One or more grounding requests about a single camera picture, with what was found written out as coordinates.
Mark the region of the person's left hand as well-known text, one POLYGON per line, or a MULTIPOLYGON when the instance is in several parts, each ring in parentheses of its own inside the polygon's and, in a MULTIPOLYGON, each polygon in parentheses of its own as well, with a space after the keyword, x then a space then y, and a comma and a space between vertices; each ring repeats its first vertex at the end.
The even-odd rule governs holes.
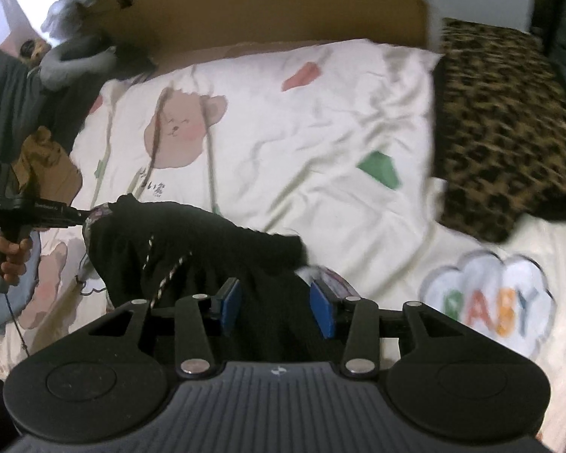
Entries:
POLYGON ((25 274, 25 264, 30 258, 31 249, 30 238, 14 243, 0 235, 0 275, 11 287, 15 287, 25 274))

